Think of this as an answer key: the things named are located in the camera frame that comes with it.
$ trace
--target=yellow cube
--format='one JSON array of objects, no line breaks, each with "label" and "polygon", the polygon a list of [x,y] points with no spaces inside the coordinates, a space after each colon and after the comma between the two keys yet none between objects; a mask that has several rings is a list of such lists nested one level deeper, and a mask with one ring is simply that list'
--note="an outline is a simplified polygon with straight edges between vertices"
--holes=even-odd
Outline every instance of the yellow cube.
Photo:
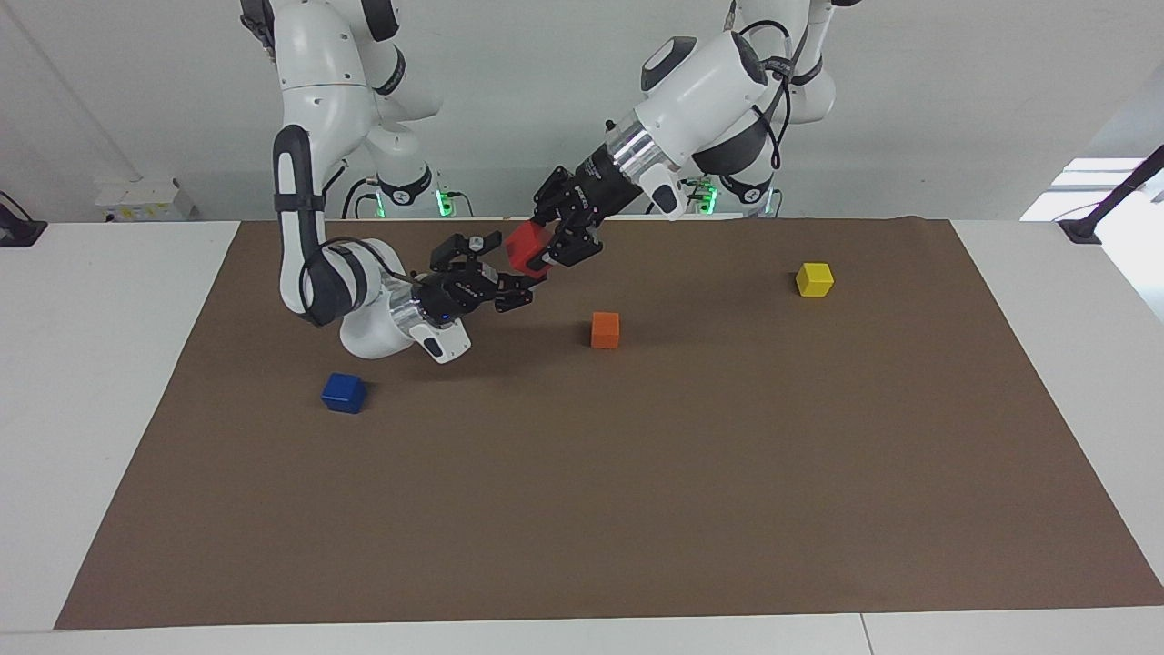
[{"label": "yellow cube", "polygon": [[823,298],[832,289],[832,269],[826,263],[805,263],[796,273],[796,286],[805,298]]}]

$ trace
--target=cube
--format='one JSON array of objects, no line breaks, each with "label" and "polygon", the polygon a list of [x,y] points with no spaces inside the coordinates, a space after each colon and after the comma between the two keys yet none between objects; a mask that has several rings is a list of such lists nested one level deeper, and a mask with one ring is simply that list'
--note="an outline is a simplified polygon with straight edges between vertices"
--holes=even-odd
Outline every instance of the cube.
[{"label": "cube", "polygon": [[324,400],[324,405],[332,412],[360,414],[360,411],[363,408],[364,397],[367,396],[368,390],[360,378],[343,373],[332,373],[320,398]]},{"label": "cube", "polygon": [[805,298],[823,298],[832,290],[832,269],[828,263],[809,262],[796,273],[796,287]]},{"label": "cube", "polygon": [[618,348],[618,314],[609,311],[596,311],[590,322],[590,348],[598,350],[616,350]]}]

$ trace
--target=black stand base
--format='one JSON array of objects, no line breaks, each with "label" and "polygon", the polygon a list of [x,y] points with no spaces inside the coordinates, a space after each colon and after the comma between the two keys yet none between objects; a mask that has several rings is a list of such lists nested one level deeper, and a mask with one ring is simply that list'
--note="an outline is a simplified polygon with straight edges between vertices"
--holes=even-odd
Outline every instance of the black stand base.
[{"label": "black stand base", "polygon": [[41,237],[49,223],[43,220],[21,221],[20,235],[0,236],[0,248],[28,248]]},{"label": "black stand base", "polygon": [[1088,227],[1080,229],[1080,223],[1083,220],[1060,220],[1059,227],[1066,233],[1067,238],[1071,238],[1073,243],[1086,243],[1090,245],[1102,245],[1103,241],[1099,240],[1095,235],[1095,228]]}]

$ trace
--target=blue cube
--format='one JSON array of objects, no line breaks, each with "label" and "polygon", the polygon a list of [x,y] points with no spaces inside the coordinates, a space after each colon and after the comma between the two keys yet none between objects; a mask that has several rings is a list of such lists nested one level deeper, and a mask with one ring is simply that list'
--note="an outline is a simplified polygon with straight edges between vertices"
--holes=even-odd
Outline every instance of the blue cube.
[{"label": "blue cube", "polygon": [[332,373],[324,387],[324,405],[332,412],[343,412],[346,414],[360,414],[363,407],[363,399],[368,394],[363,380],[355,376],[343,373]]}]

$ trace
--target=white table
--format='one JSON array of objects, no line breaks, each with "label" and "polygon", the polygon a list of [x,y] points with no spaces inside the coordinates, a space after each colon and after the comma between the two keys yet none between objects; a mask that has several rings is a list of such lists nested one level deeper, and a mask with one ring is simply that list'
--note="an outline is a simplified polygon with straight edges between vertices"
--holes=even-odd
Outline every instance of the white table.
[{"label": "white table", "polygon": [[[0,654],[1164,653],[1162,607],[51,633],[236,227],[54,225],[0,250]],[[1164,325],[1053,225],[956,227],[1161,577]]]}]

